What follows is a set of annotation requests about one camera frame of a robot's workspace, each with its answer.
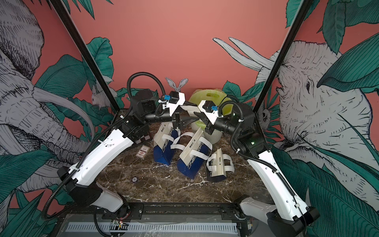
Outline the white receipt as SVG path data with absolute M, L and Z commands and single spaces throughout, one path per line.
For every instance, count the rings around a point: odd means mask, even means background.
M 180 108 L 182 108 L 184 111 L 187 111 L 191 117 L 195 117 L 195 113 L 200 113 L 200 109 L 196 104 L 187 101 L 185 101 L 183 105 L 180 105 Z

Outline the blue takeout bag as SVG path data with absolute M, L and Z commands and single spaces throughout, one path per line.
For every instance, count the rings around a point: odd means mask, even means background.
M 199 128 L 195 133 L 185 132 L 174 139 L 171 149 L 182 150 L 177 162 L 180 173 L 190 179 L 194 179 L 201 166 L 211 155 L 213 145 L 204 137 L 204 131 Z M 191 140 L 186 146 L 179 144 L 183 136 L 190 136 Z
M 163 122 L 154 136 L 154 161 L 169 166 L 175 154 L 171 149 L 174 140 L 180 136 L 180 131 L 174 129 L 172 122 Z

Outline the dark takeout bag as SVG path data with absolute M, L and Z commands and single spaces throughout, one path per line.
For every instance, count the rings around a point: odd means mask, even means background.
M 227 172 L 235 172 L 235 166 L 232 158 L 224 154 L 222 149 L 218 149 L 206 161 L 207 179 L 210 182 L 217 183 L 227 179 Z

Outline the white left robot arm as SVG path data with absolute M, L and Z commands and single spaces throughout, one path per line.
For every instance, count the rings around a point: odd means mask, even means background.
M 153 79 L 161 89 L 162 96 L 155 97 L 149 89 L 132 93 L 131 84 L 134 79 L 146 76 Z M 131 147 L 145 133 L 149 132 L 149 125 L 157 122 L 172 122 L 174 128 L 182 129 L 196 117 L 180 118 L 183 106 L 191 105 L 182 92 L 165 92 L 162 82 L 153 74 L 138 72 L 127 80 L 127 94 L 130 99 L 130 107 L 125 117 L 107 128 L 109 134 L 100 145 L 92 141 L 84 153 L 83 158 L 71 167 L 63 167 L 58 170 L 61 184 L 53 191 L 41 212 L 41 218 L 49 221 L 75 206 L 95 206 L 115 213 L 117 219 L 125 218 L 129 211 L 129 205 L 123 196 L 111 192 L 95 181 L 101 171 L 116 158 L 121 152 Z M 62 211 L 48 215 L 55 196 L 66 189 L 73 203 Z

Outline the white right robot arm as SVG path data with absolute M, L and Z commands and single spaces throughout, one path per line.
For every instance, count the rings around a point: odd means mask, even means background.
M 254 217 L 268 225 L 276 237 L 297 237 L 320 214 L 308 206 L 294 191 L 278 167 L 266 142 L 253 108 L 235 101 L 225 101 L 216 106 L 212 101 L 200 102 L 196 114 L 206 125 L 205 131 L 221 131 L 231 135 L 231 147 L 248 161 L 269 191 L 274 205 L 253 198 L 244 198 L 239 208 L 245 216 Z

